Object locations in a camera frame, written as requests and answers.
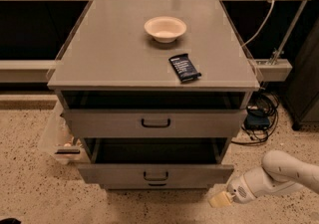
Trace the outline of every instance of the metal pole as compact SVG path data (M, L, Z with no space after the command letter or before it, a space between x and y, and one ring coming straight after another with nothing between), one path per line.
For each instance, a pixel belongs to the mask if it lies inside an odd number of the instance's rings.
M290 37L291 32L294 29L294 27L295 27L300 15L301 15L303 9L305 8L307 2L308 2L308 0L302 0L300 6L298 8L298 11L296 12L295 17L293 18L293 20L292 20L292 22L291 22L291 24L290 24L290 26L289 26L289 28L288 28L288 30L286 32L285 37L283 38L283 40L282 40L282 42L281 42L281 44L279 46L279 49L277 51L275 51L273 56L270 58L269 65L275 65L276 64L280 54L282 53L283 48L284 48L288 38Z

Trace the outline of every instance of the black wall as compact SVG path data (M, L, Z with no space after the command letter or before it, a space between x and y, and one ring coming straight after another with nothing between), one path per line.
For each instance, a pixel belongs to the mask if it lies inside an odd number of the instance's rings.
M269 59L274 48L279 48L300 3L275 2L260 34L247 45L255 59ZM270 3L266 1L224 1L223 4L244 42L255 34L270 9ZM319 0L309 1L284 47L282 58L288 59L292 65L318 17Z
M1 1L0 60L54 60L86 1Z

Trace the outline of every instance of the white bowl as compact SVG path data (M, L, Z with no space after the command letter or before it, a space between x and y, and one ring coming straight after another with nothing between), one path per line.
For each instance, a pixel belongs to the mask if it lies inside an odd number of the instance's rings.
M152 18L144 24L144 28L160 43L171 43L186 32L186 24L168 16Z

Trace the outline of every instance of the white cable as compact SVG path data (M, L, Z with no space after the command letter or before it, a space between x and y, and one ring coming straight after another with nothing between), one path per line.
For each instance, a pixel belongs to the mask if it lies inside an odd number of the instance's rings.
M241 47L244 47L245 45L249 44L258 34L259 32L261 31L261 29L263 28L263 26L266 24L266 21L268 20L272 10L273 10L273 7L274 7L274 4L275 4L275 0L271 0L271 7L268 11L268 14L266 16L266 18L264 19L264 21L262 22L262 24L260 25L258 31L247 41L245 42Z

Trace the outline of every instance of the cabinet top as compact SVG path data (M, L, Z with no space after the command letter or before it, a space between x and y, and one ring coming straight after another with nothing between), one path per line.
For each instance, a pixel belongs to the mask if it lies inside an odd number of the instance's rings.
M182 20L186 33L161 44L145 22ZM182 84L168 58L188 56L202 76ZM253 91L259 84L218 0L94 0L48 84L51 89Z

